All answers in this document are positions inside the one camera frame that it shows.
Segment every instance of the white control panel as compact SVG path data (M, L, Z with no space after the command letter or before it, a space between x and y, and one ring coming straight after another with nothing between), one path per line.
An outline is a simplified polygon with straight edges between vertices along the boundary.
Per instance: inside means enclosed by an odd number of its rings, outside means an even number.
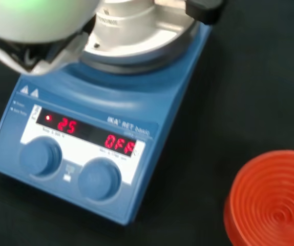
M144 142L137 140L132 155L129 157L75 136L38 124L37 119L41 110L41 106L34 105L20 140L21 144L26 145L38 137L53 138L58 142L61 148L63 159L80 166L84 166L96 158L108 158L118 166L121 172L122 181L131 185L145 148Z

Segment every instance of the concentric rings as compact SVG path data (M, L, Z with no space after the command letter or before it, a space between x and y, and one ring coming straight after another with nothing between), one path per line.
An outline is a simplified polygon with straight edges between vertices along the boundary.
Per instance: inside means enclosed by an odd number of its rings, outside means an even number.
M294 246L294 151L272 151L238 173L224 210L234 246Z

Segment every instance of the warning symbol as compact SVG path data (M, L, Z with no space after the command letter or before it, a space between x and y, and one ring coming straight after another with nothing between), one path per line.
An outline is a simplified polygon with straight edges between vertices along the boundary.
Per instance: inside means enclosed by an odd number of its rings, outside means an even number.
M32 93L31 93L31 96L34 96L36 98L39 98L39 91L38 89L35 89Z
M28 86L25 86L23 89L21 89L20 92L21 93L24 93L24 94L29 94L29 87Z

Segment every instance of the black clamp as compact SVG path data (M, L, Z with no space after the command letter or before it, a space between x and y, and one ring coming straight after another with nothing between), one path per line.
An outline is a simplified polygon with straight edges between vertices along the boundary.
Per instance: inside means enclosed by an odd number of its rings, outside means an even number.
M205 25L216 24L227 0L186 0L186 14Z

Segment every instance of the temperature knob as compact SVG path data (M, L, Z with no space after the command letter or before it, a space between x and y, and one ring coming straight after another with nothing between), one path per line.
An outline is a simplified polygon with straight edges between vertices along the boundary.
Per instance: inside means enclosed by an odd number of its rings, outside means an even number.
M61 149L51 138L38 138L24 146L19 163L28 174L48 176L54 173L61 163Z
M89 162L78 179L81 194L94 201L113 197L121 185L121 174L115 164L106 158Z

